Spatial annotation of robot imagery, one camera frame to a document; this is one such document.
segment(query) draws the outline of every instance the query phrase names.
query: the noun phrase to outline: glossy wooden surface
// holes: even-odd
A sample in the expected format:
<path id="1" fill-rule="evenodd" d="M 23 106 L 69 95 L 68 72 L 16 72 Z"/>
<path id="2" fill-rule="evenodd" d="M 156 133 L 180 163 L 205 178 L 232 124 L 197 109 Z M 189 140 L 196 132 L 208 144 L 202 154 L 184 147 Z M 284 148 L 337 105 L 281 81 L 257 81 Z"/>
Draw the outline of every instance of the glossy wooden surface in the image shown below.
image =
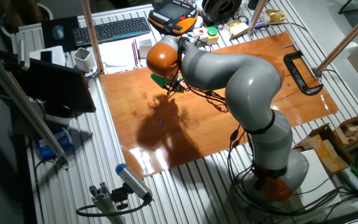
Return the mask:
<path id="1" fill-rule="evenodd" d="M 258 55 L 282 67 L 285 78 L 272 108 L 284 113 L 291 126 L 297 126 L 335 113 L 338 108 L 325 90 L 315 96 L 299 90 L 283 63 L 286 54 L 296 51 L 294 47 L 282 49 L 291 43 L 284 32 L 215 52 Z M 294 63 L 309 86 L 319 84 L 302 59 Z M 101 75 L 100 79 L 126 164 L 139 177 L 229 147 L 229 137 L 238 126 L 230 113 L 219 112 L 192 92 L 167 96 L 167 91 L 150 78 L 148 68 Z M 224 96 L 224 89 L 217 92 Z"/>

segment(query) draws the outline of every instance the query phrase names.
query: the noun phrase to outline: metal frame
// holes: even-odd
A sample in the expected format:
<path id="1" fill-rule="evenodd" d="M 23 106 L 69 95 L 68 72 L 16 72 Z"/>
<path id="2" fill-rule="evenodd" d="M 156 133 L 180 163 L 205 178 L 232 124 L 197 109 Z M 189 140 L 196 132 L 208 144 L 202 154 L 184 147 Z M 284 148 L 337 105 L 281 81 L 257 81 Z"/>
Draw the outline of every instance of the metal frame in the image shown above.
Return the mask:
<path id="1" fill-rule="evenodd" d="M 45 142 L 55 153 L 55 155 L 63 163 L 64 168 L 68 168 L 67 156 L 60 146 L 59 142 L 53 136 L 48 126 L 40 117 L 35 108 L 31 105 L 23 89 L 18 84 L 11 72 L 7 72 L 0 60 L 0 84 L 7 94 L 12 98 L 13 102 L 19 107 L 24 116 L 30 121 L 35 130 L 43 137 Z"/>

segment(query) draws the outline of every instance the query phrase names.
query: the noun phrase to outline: robotic arm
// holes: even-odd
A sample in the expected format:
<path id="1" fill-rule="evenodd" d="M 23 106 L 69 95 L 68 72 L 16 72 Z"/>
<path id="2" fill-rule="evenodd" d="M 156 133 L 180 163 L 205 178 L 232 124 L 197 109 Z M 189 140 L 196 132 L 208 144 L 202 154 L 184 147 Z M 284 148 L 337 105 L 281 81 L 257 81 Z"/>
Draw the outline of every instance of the robotic arm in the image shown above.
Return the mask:
<path id="1" fill-rule="evenodd" d="M 164 36 L 147 55 L 147 66 L 167 80 L 180 66 L 184 81 L 199 90 L 226 88 L 227 108 L 254 147 L 253 189 L 269 201 L 286 200 L 304 181 L 309 164 L 304 155 L 291 150 L 292 131 L 284 114 L 270 109 L 284 79 L 280 63 L 247 54 L 206 52 L 182 40 Z M 178 60 L 182 52 L 183 61 Z"/>

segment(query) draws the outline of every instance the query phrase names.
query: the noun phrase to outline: black keyboard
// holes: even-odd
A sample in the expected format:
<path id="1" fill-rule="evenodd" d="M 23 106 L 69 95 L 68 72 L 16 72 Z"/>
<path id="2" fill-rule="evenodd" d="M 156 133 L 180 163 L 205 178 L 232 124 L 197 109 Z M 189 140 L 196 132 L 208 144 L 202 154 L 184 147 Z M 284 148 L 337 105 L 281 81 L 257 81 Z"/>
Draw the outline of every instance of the black keyboard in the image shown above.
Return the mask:
<path id="1" fill-rule="evenodd" d="M 94 27 L 99 43 L 128 39 L 150 32 L 149 25 L 144 17 L 124 19 Z M 77 47 L 90 46 L 88 28 L 73 29 L 75 45 Z"/>

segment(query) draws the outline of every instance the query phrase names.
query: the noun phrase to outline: table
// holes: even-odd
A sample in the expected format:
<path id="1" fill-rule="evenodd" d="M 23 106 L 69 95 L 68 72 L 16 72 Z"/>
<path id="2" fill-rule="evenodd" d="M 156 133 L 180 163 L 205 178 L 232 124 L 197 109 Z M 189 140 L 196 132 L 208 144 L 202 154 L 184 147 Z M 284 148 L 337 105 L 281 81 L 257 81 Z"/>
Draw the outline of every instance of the table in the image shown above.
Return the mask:
<path id="1" fill-rule="evenodd" d="M 296 13 L 288 0 L 271 1 L 267 9 L 281 9 L 286 13 L 288 22 L 303 25 L 303 21 Z M 94 23 L 117 21 L 131 17 L 147 17 L 151 5 L 137 6 L 130 9 L 102 12 L 94 14 Z M 251 18 L 247 8 L 243 14 Z M 83 16 L 78 17 L 80 27 L 85 26 Z M 317 67 L 324 59 L 324 53 L 319 46 L 303 30 L 294 26 L 278 26 L 256 32 L 255 37 L 261 38 L 268 35 L 288 31 L 292 39 L 297 43 L 305 55 L 307 62 L 312 67 Z M 160 34 L 152 29 L 153 42 L 161 39 Z M 21 27 L 12 38 L 12 46 L 16 52 L 16 44 L 20 39 L 25 39 L 29 44 L 29 50 L 44 48 L 42 29 L 40 24 Z M 212 46 L 213 49 L 230 46 L 246 41 L 243 37 L 235 40 L 220 40 Z M 73 54 L 67 54 L 68 66 L 74 66 Z M 315 121 L 294 127 L 293 143 L 303 139 L 312 129 L 324 123 L 338 126 L 345 119 L 358 115 L 358 100 L 350 91 L 348 85 L 340 75 L 324 72 L 321 80 L 326 91 L 331 95 L 339 107 L 335 114 L 317 119 Z M 106 218 L 84 218 L 75 213 L 75 209 L 84 205 L 91 205 L 91 194 L 88 191 L 90 185 L 98 185 L 105 181 L 108 187 L 115 189 L 121 187 L 122 180 L 115 174 L 117 164 L 123 163 L 124 158 L 119 141 L 114 130 L 106 99 L 101 89 L 99 78 L 90 78 L 88 85 L 91 90 L 96 112 L 86 113 L 70 121 L 70 134 L 75 147 L 67 152 L 68 170 L 54 167 L 52 163 L 42 164 L 37 172 L 30 169 L 32 178 L 34 202 L 37 211 L 37 219 L 42 223 L 108 223 Z M 34 152 L 27 151 L 29 166 L 39 162 Z M 249 156 L 245 151 L 233 153 L 234 170 L 244 170 L 249 164 Z M 226 170 L 227 151 L 219 152 L 194 162 L 166 170 L 159 174 L 151 175 L 144 179 L 153 192 L 155 202 L 141 211 L 124 215 L 127 223 L 250 223 L 244 213 L 236 210 L 236 204 L 229 198 L 229 176 Z M 39 180 L 39 198 L 35 186 L 35 175 Z M 131 195 L 129 207 L 140 205 L 140 200 Z M 311 220 L 313 214 L 302 217 L 297 223 Z M 279 222 L 277 217 L 266 217 L 264 223 Z"/>

